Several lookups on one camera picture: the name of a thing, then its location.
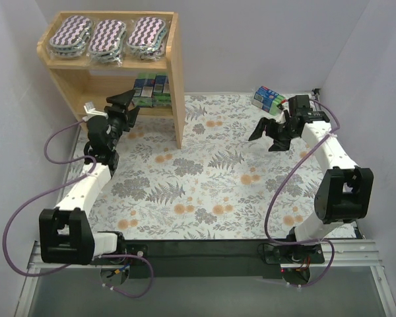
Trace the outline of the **blue green sponge pack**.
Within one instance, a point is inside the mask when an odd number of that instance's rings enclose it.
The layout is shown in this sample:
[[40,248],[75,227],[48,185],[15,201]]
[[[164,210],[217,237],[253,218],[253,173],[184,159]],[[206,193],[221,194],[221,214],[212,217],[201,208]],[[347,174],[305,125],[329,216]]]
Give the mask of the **blue green sponge pack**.
[[260,86],[254,93],[251,103],[269,113],[272,116],[277,116],[284,110],[284,103],[286,98],[264,86]]
[[139,73],[135,79],[133,89],[135,90],[132,103],[140,108],[153,108],[154,99],[152,97],[155,73]]
[[168,76],[165,73],[157,73],[152,91],[153,106],[171,106],[170,86]]

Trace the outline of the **pink wavy sponge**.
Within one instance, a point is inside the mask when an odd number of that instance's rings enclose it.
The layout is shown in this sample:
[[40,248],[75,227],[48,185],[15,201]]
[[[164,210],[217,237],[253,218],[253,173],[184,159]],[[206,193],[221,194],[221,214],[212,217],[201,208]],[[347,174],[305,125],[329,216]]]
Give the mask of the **pink wavy sponge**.
[[122,20],[100,20],[86,50],[89,64],[121,66],[127,25]]
[[167,23],[158,17],[141,17],[126,39],[126,52],[142,60],[157,60],[164,55]]
[[49,55],[59,59],[80,57],[85,52],[93,26],[94,21],[86,16],[69,16],[49,39]]

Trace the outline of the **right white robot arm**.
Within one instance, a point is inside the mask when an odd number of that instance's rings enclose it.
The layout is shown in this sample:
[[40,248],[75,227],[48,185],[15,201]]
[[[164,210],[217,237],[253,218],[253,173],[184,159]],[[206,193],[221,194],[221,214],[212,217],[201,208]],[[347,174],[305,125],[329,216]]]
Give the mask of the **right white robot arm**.
[[269,237],[263,244],[263,255],[269,263],[287,260],[308,263],[311,256],[322,255],[321,243],[328,234],[343,224],[363,219],[368,212],[374,173],[359,166],[343,149],[336,136],[341,127],[336,115],[326,106],[314,110],[310,106],[312,102],[307,95],[289,98],[283,121],[261,118],[249,137],[250,141],[263,135],[270,137],[271,152],[289,150],[295,138],[301,138],[311,148],[282,181],[275,197],[311,156],[316,158],[323,173],[311,215],[292,228],[284,240]]

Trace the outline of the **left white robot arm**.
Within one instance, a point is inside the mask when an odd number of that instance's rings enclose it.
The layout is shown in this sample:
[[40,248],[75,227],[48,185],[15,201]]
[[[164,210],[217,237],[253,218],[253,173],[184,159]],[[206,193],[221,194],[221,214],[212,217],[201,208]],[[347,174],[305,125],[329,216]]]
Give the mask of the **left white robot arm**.
[[88,129],[80,180],[53,208],[39,216],[42,260],[54,264],[87,265],[95,257],[120,252],[122,233],[93,232],[88,216],[119,162],[116,151],[121,136],[134,127],[138,108],[130,107],[135,90],[109,96],[103,111],[85,104]]

